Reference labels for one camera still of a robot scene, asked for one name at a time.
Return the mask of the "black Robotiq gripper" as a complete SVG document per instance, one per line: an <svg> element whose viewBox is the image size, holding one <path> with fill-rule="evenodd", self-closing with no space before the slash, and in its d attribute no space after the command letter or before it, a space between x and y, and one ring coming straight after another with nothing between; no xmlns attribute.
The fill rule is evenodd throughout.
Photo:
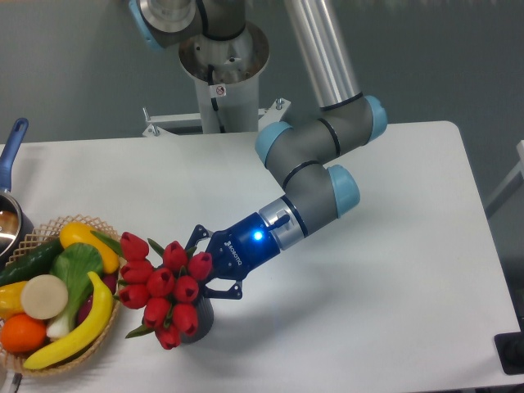
<svg viewBox="0 0 524 393"><path fill-rule="evenodd" d="M232 227L213 233L202 224L192 230L185 246L192 256L197 244L210 239L206 252L212 257L212 272L207 278L236 281L228 290L215 290L204 286L202 295L208 299L240 300L243 297L242 281L252 270L278 255L280 247L268 226L258 213L253 213Z"/></svg>

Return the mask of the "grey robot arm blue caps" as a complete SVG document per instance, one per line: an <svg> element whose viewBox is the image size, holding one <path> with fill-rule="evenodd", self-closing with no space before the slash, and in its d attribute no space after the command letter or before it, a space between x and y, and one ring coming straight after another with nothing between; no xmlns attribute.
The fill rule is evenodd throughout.
<svg viewBox="0 0 524 393"><path fill-rule="evenodd" d="M334 160L381 136L387 116L362 93L329 1L285 4L305 62L319 118L298 129L259 113L259 77L269 59L264 33L243 1L132 1L129 9L152 47L178 47L193 79L204 133L255 132L256 152L283 195L232 227L209 235L210 277L233 282L206 298L239 299L253 269L359 203L350 173Z"/></svg>

